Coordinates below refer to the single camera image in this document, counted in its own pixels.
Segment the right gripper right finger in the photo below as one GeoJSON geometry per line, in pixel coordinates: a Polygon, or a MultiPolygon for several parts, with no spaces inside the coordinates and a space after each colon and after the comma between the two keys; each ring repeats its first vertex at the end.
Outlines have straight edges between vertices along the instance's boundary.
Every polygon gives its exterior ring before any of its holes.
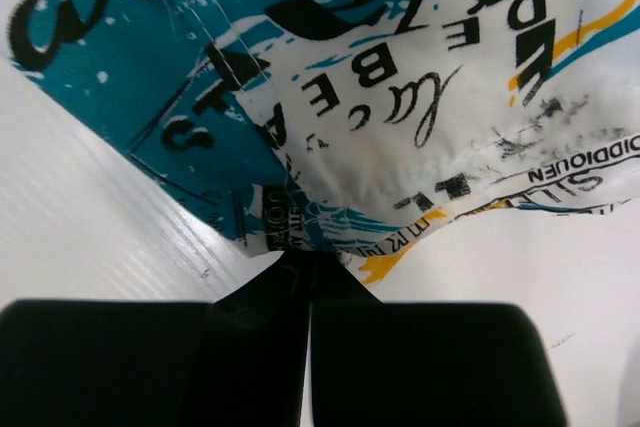
{"type": "Polygon", "coordinates": [[[307,257],[317,426],[564,426],[546,349],[505,302],[384,302],[332,254],[307,257]]]}

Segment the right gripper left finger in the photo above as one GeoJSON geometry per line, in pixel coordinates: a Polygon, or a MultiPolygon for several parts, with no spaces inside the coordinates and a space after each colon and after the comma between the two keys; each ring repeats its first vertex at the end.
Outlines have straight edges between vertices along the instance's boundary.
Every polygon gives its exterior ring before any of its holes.
{"type": "Polygon", "coordinates": [[[214,302],[20,299],[1,312],[5,426],[296,426],[311,259],[214,302]]]}

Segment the patterned white teal yellow shorts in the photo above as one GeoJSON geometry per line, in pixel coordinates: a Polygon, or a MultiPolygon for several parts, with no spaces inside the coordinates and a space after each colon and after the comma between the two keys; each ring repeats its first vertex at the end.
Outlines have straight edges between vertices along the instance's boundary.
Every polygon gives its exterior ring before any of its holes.
{"type": "Polygon", "coordinates": [[[244,253],[371,282],[639,195],[639,0],[1,0],[1,55],[244,253]]]}

